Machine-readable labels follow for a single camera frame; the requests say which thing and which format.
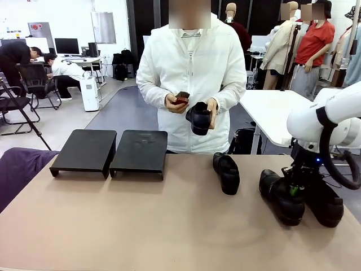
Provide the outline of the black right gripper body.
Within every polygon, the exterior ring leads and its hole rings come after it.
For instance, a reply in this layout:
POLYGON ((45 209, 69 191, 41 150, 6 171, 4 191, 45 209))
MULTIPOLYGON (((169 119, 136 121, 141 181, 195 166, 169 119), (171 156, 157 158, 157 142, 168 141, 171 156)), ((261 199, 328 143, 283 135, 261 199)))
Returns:
POLYGON ((320 159, 294 159, 289 167, 283 168, 286 181, 292 186, 306 186, 311 180, 319 177, 320 159))

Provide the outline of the person's right hand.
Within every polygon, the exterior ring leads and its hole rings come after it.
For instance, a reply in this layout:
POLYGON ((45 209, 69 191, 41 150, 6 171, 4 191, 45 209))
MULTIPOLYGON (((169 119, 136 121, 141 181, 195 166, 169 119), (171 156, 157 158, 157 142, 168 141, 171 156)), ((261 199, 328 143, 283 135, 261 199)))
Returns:
POLYGON ((173 94, 168 94, 165 97, 165 107, 171 113, 183 114, 188 108, 189 104, 188 103, 175 104, 176 101, 177 98, 173 94))

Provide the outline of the person's left hand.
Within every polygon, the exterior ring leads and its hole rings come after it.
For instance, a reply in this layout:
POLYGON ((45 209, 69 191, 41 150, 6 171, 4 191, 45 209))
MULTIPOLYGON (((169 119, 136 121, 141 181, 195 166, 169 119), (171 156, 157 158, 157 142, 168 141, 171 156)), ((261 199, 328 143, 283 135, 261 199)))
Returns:
POLYGON ((218 112, 218 103, 214 98, 210 98, 207 101, 207 110, 211 113, 211 122, 209 125, 209 129, 214 129, 215 128, 215 118, 217 116, 217 112, 218 112))

